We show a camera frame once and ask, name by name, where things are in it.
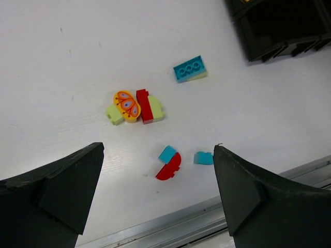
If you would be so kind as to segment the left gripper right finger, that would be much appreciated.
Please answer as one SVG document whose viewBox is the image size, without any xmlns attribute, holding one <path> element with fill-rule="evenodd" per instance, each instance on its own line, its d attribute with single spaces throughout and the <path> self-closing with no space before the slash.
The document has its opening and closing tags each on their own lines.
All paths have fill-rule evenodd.
<svg viewBox="0 0 331 248">
<path fill-rule="evenodd" d="M 236 247 L 330 247 L 330 191 L 301 184 L 223 146 L 214 168 Z"/>
</svg>

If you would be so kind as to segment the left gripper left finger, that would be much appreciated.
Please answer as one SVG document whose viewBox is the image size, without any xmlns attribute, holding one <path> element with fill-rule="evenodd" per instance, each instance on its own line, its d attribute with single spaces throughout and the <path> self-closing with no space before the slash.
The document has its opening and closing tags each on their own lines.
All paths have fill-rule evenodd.
<svg viewBox="0 0 331 248">
<path fill-rule="evenodd" d="M 1 180 L 1 247 L 75 247 L 85 229 L 104 158 L 92 143 Z"/>
</svg>

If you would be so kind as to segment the teal and green lego brick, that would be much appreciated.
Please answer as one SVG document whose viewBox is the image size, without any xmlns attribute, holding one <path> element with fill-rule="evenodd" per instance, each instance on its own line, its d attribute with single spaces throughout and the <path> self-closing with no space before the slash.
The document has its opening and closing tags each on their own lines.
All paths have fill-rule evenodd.
<svg viewBox="0 0 331 248">
<path fill-rule="evenodd" d="M 178 83 L 193 81 L 208 76 L 201 56 L 194 57 L 173 68 Z"/>
</svg>

